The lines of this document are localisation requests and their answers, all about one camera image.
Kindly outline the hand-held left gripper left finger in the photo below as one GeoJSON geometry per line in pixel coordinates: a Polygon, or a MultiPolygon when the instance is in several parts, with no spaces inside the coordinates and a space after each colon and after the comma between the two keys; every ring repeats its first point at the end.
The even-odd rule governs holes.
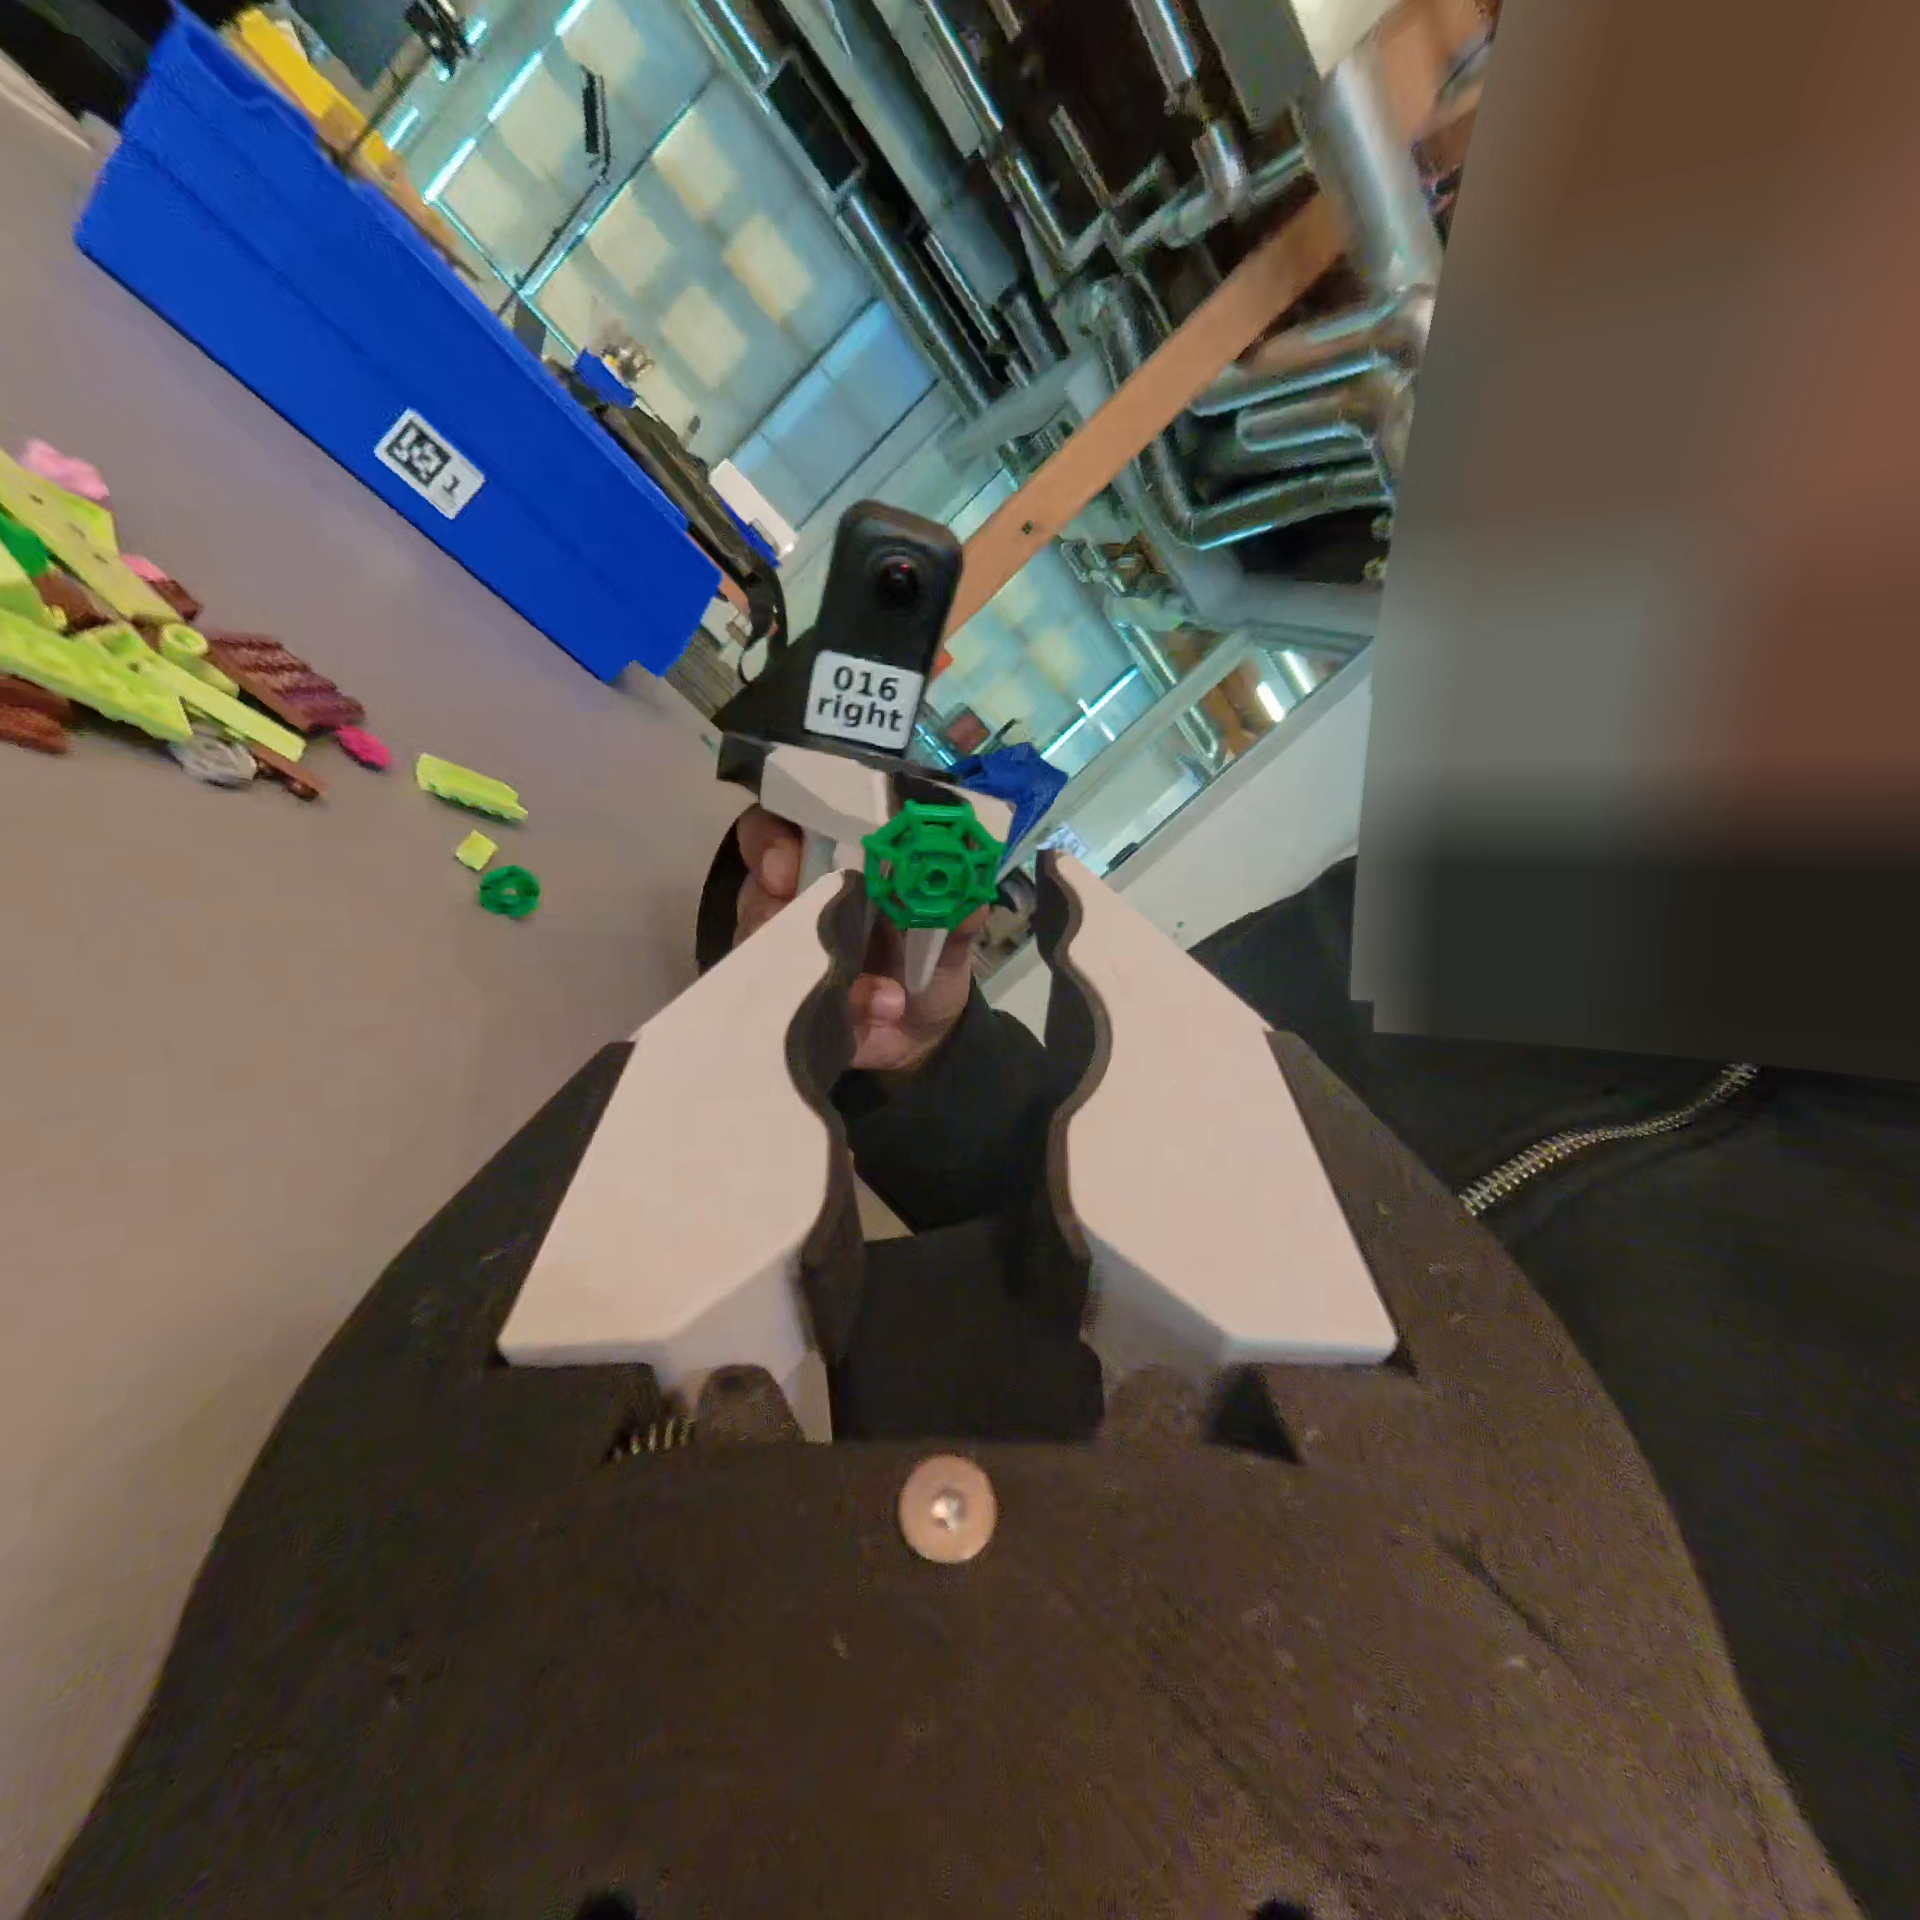
{"type": "Polygon", "coordinates": [[[829,874],[633,1038],[496,1349],[536,1369],[642,1366],[690,1407],[759,1367],[812,1442],[863,1239],[831,1086],[868,901],[829,874]]]}

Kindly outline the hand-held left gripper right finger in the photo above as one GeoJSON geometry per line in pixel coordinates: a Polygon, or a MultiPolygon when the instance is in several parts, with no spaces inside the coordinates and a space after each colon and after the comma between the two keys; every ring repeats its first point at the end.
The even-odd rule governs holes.
{"type": "Polygon", "coordinates": [[[1103,1369],[1370,1367],[1399,1347],[1272,1030],[1076,857],[1042,854],[1047,1127],[1032,1254],[1103,1369]]]}

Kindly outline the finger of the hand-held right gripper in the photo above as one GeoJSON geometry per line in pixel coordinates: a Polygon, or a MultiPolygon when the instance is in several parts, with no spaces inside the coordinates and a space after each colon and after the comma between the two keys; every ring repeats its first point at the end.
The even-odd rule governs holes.
{"type": "Polygon", "coordinates": [[[759,806],[800,830],[797,897],[829,874],[863,874],[865,840],[889,825],[904,773],[812,749],[773,749],[759,771],[759,806]]]}
{"type": "Polygon", "coordinates": [[[900,782],[900,983],[926,995],[948,949],[968,947],[1001,894],[1012,811],[935,781],[900,782]]]}

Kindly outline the black green round toy piece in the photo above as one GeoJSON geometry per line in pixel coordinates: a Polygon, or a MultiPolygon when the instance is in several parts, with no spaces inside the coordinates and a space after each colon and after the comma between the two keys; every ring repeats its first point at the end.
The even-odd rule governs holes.
{"type": "Polygon", "coordinates": [[[865,898],[900,933],[953,930],[996,898],[1002,847],[966,801],[908,801],[865,850],[865,898]]]}

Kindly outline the pile of colourful toy bricks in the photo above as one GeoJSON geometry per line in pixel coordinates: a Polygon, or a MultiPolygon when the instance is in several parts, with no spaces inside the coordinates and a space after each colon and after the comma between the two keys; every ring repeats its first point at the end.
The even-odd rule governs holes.
{"type": "Polygon", "coordinates": [[[527,822],[519,791],[432,752],[401,771],[342,685],[268,631],[209,621],[170,569],[127,546],[94,465],[46,440],[4,451],[1,530],[4,930],[110,889],[117,870],[173,877],[166,829],[127,829],[118,856],[72,856],[64,874],[57,801],[80,791],[18,761],[71,752],[306,810],[350,789],[372,801],[385,778],[393,797],[408,789],[444,811],[469,898],[505,921],[538,911],[538,879],[498,842],[527,822]]]}

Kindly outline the person's right forearm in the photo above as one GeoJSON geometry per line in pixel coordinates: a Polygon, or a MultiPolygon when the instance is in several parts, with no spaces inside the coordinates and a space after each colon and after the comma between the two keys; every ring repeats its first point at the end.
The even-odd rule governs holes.
{"type": "Polygon", "coordinates": [[[858,1182],[910,1230],[1009,1213],[1045,1166],[1058,1081],[1042,1043],[980,991],[922,1065],[831,1088],[858,1182]]]}

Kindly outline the person's right hand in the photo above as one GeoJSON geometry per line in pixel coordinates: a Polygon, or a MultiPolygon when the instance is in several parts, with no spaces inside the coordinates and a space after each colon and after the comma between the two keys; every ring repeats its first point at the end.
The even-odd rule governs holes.
{"type": "MultiPolygon", "coordinates": [[[[743,880],[736,888],[732,949],[744,944],[800,897],[805,850],[802,830],[759,806],[736,819],[733,843],[743,880]]],[[[855,1073],[902,1083],[937,1058],[968,1009],[974,953],[986,918],[990,911],[980,905],[966,921],[946,930],[940,962],[917,992],[904,989],[902,933],[885,919],[873,921],[861,975],[847,991],[855,1073]]]]}

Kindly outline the blue jacket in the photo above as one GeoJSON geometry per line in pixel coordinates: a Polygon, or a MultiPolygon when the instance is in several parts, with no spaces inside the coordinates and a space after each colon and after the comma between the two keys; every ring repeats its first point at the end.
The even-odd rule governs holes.
{"type": "Polygon", "coordinates": [[[1069,782],[1029,743],[962,757],[953,765],[950,781],[968,793],[1002,802],[1012,811],[1012,822],[998,840],[1008,850],[1016,849],[1049,816],[1069,782]]]}

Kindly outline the black bag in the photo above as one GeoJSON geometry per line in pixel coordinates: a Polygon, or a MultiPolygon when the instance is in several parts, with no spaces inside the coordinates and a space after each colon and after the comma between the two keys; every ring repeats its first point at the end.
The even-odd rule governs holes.
{"type": "Polygon", "coordinates": [[[766,648],[770,661],[776,659],[790,631],[775,551],[729,507],[708,469],[657,418],[637,405],[591,395],[583,407],[680,511],[688,537],[717,566],[722,587],[738,591],[751,641],[766,648]]]}

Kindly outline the wooden pillar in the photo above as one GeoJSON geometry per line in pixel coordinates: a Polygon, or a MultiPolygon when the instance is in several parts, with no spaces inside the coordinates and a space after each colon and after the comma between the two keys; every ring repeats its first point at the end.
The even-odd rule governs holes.
{"type": "Polygon", "coordinates": [[[1346,240],[1343,217],[1326,195],[1312,195],[1276,226],[965,543],[943,639],[959,633],[1230,361],[1335,267],[1346,240]]]}

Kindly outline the person's black jacket torso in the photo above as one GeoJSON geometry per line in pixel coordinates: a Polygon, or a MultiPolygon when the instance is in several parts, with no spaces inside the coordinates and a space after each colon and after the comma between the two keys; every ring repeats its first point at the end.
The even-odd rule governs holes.
{"type": "Polygon", "coordinates": [[[861,1682],[849,1917],[1914,1917],[1914,1083],[1406,1040],[1357,857],[1209,935],[1399,1334],[1105,1392],[1047,1186],[913,1233],[833,1414],[1009,1470],[861,1682]]]}

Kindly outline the blue plastic bin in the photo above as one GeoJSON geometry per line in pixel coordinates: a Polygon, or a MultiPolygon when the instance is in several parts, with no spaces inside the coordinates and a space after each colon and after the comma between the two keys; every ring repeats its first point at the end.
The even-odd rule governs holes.
{"type": "Polygon", "coordinates": [[[598,681],[662,674],[736,587],[690,511],[372,183],[173,8],[80,251],[598,681]]]}

